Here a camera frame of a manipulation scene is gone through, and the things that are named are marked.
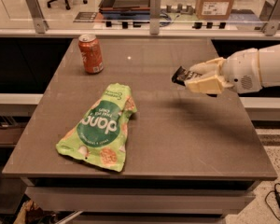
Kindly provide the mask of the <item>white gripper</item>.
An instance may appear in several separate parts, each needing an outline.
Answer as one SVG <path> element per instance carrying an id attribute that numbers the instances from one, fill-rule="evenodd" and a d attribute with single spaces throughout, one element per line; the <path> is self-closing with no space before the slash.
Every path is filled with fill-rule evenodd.
<path id="1" fill-rule="evenodd" d="M 262 89 L 257 49 L 237 51 L 226 60 L 219 57 L 196 63 L 189 70 L 198 74 L 184 81 L 186 88 L 194 93 L 218 95 L 233 88 L 243 94 Z"/>

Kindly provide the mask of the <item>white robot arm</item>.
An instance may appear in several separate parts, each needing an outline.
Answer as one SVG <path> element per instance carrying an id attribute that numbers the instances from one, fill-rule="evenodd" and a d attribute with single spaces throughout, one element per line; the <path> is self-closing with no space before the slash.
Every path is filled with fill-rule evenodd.
<path id="1" fill-rule="evenodd" d="M 221 94 L 230 89 L 238 94 L 280 87 L 280 44 L 263 49 L 236 51 L 222 57 L 194 64 L 185 86 L 192 92 Z"/>

